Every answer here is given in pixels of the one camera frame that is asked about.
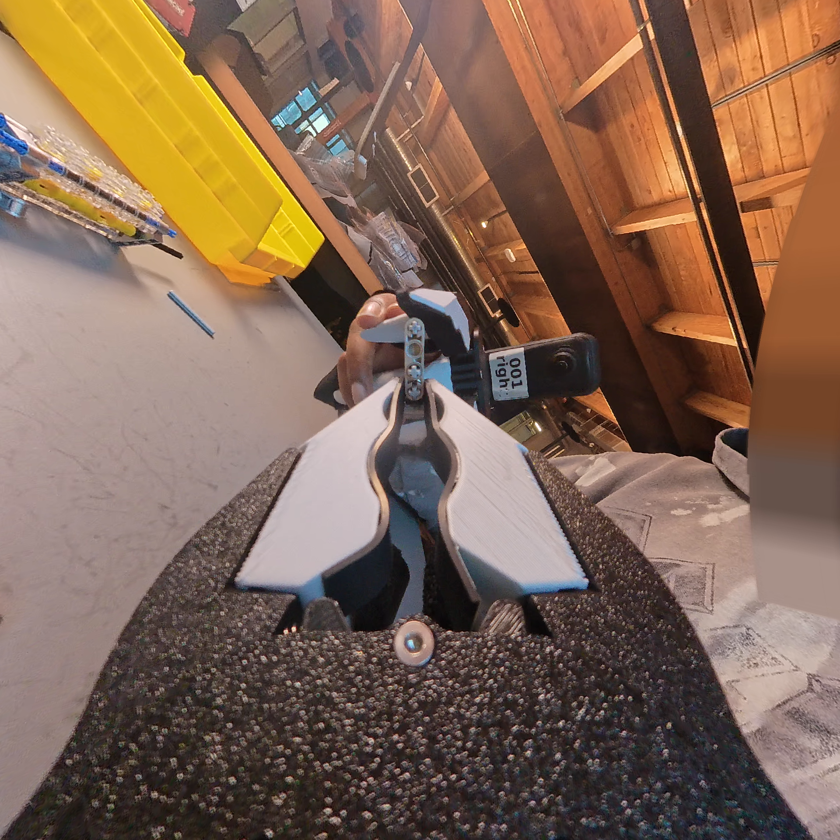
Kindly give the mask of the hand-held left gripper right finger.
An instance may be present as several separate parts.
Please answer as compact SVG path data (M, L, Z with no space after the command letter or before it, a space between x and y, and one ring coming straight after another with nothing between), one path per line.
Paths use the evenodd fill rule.
M428 383L428 447L444 482L434 573L446 617L588 587L526 450L435 381Z

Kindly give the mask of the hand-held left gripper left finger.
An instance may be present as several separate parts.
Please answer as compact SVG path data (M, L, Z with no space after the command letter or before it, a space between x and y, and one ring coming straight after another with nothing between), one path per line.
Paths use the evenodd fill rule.
M383 386L307 441L234 583L323 596L345 615L396 617L408 569L393 551L387 492L405 406Z

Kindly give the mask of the grey brick beam assembly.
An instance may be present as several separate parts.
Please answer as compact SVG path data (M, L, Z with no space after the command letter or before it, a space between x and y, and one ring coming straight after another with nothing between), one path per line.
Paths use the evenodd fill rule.
M397 457L390 482L395 494L431 527L438 523L438 503L444 482L438 475L427 441L424 408L419 398L424 394L425 328L410 318L405 328L404 424L398 438Z

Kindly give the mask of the grey desk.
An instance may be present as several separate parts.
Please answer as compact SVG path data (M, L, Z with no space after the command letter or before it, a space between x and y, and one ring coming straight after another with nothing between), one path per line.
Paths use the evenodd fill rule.
M123 626L183 544L334 417L340 349L288 287L2 214L1 823L76 726ZM167 298L174 291L210 338Z

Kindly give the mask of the person's right hand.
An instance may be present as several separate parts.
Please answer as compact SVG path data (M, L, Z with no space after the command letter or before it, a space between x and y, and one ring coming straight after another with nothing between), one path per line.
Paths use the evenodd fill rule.
M352 321L345 352L337 365L339 390L348 407L373 392L375 374L403 368L403 350L389 343L371 343L362 337L363 331L402 314L396 295L383 292L371 296Z

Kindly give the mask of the clear plastic bags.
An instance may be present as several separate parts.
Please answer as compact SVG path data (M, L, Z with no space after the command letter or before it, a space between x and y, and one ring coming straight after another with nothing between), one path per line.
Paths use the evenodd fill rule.
M401 292L422 287L417 270L427 263L408 228L390 214L373 215L355 201L351 191L354 152L332 154L311 134L304 133L302 138L293 155L384 289Z

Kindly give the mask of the small yellow parts bin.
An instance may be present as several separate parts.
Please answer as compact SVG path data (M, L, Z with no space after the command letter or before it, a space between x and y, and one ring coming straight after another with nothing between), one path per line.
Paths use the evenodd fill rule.
M275 277L297 277L312 262L323 241L319 228L288 194L261 235L231 246L215 266L230 282L264 286Z

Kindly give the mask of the light wooden beam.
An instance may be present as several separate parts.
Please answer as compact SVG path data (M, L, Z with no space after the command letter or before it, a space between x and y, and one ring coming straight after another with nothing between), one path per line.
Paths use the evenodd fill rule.
M218 36L198 55L210 81L357 281L370 294L378 291L381 282L237 79L230 62L236 61L240 47L232 38L225 44L225 39Z

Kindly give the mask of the thin grey axle rod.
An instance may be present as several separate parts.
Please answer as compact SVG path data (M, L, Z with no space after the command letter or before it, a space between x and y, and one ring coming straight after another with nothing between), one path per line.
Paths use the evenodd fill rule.
M202 319L192 308L190 308L183 299L181 299L173 290L167 293L167 298L172 301L181 312L183 312L200 330L207 336L213 338L215 330Z

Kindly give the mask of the large yellow parts bin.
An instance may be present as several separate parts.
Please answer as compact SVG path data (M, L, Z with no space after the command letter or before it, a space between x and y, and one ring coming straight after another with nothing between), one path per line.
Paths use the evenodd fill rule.
M2 21L211 264L291 194L143 2L2 1Z

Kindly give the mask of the yellow and clear brick model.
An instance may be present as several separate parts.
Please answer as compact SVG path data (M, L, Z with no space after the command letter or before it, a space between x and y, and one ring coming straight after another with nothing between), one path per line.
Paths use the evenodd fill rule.
M152 245L178 259L176 231L141 185L47 126L30 131L1 116L1 209L41 207L118 246Z

